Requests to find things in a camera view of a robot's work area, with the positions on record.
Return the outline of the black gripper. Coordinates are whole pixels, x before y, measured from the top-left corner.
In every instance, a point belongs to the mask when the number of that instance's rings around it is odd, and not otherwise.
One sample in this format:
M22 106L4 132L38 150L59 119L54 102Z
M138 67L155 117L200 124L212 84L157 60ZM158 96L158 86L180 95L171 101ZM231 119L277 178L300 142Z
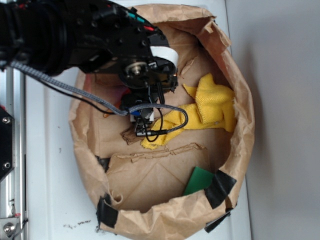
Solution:
M167 93L178 86L178 53L168 46L151 46L151 60L140 60L127 65L119 74L130 89L157 87Z

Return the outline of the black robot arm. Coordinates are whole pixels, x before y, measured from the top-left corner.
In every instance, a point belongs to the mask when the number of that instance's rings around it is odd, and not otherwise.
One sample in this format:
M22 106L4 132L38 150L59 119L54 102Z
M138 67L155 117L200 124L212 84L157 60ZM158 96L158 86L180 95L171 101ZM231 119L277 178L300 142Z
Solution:
M178 54L164 33L109 0L17 0L0 5L0 67L50 76L77 67L118 75L131 89L178 86Z

